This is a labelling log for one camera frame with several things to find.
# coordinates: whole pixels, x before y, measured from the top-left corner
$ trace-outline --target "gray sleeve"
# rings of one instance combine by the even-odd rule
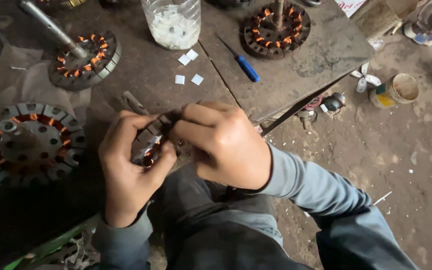
[[[325,270],[417,270],[401,250],[370,196],[351,182],[295,154],[270,146],[271,179],[259,192],[290,199],[321,231],[316,240]]]
[[[99,269],[149,270],[148,238],[152,233],[146,209],[126,228],[113,228],[100,218],[92,242],[101,253]]]

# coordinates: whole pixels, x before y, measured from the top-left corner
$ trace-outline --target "screwdriver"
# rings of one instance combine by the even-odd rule
[[[237,54],[224,40],[215,33],[216,36],[223,42],[223,44],[231,51],[232,54],[234,54],[234,59],[239,64],[241,69],[244,71],[246,76],[251,80],[251,82],[258,82],[261,78],[259,77],[258,73],[256,73],[255,69],[249,64],[245,59],[243,55]]]

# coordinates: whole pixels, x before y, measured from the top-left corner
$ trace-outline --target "person's right hand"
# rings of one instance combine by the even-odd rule
[[[269,180],[269,146],[239,107],[189,104],[171,138],[193,144],[196,174],[202,179],[245,189],[260,189]]]

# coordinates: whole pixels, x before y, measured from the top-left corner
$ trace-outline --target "paint can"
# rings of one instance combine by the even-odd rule
[[[396,104],[408,104],[420,94],[416,79],[399,73],[369,92],[369,100],[374,106],[384,109]]]

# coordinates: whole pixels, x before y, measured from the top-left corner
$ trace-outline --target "metal shaft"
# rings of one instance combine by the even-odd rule
[[[73,53],[77,58],[85,58],[88,56],[88,53],[81,46],[64,33],[63,29],[51,20],[48,15],[41,11],[32,1],[22,0],[20,5],[27,13],[33,15],[42,24],[44,24],[58,40],[68,46],[71,53]]]
[[[275,0],[276,10],[273,15],[274,26],[277,31],[281,31],[283,28],[283,8],[284,8],[284,0]]]

